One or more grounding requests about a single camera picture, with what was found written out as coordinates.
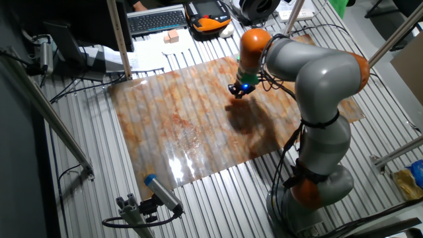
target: small wooden block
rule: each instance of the small wooden block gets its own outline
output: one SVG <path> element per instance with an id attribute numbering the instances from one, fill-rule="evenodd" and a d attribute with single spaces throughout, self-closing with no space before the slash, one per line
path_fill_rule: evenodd
<path id="1" fill-rule="evenodd" d="M 169 36 L 165 36 L 163 40 L 165 41 L 165 44 L 171 43 L 171 38 Z"/>
<path id="2" fill-rule="evenodd" d="M 171 43 L 176 43 L 179 41 L 179 35 L 175 29 L 168 31 L 167 34 L 169 35 L 169 38 L 171 39 Z"/>

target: blue object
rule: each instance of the blue object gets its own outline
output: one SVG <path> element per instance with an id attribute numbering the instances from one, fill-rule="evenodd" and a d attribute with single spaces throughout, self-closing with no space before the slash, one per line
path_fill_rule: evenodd
<path id="1" fill-rule="evenodd" d="M 407 167 L 416 180 L 417 186 L 423 189 L 423 160 L 418 160 Z"/>
<path id="2" fill-rule="evenodd" d="M 148 175 L 144 180 L 145 185 L 148 186 L 150 184 L 150 182 L 153 181 L 153 179 L 155 179 L 155 178 L 157 178 L 157 176 L 155 174 Z"/>

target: monitor stand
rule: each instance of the monitor stand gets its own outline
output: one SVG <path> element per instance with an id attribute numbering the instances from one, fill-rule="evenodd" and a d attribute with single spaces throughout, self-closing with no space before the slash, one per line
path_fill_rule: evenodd
<path id="1" fill-rule="evenodd" d="M 98 52 L 93 65 L 87 65 L 89 56 L 80 51 L 70 31 L 70 24 L 61 21 L 45 21 L 44 26 L 59 48 L 61 56 L 54 60 L 53 74 L 95 81 L 103 80 L 106 74 L 104 52 Z"/>

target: orange and black device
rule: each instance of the orange and black device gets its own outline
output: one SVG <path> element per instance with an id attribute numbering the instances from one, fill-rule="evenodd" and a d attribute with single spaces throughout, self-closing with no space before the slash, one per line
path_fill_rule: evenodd
<path id="1" fill-rule="evenodd" d="M 218 33 L 231 22 L 231 14 L 221 1 L 203 0 L 185 4 L 188 24 L 202 34 Z"/>

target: black headphones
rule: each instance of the black headphones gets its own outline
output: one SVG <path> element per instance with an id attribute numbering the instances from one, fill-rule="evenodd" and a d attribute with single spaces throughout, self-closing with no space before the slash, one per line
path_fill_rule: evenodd
<path id="1" fill-rule="evenodd" d="M 280 0 L 240 0 L 241 13 L 254 22 L 269 17 L 278 7 Z"/>

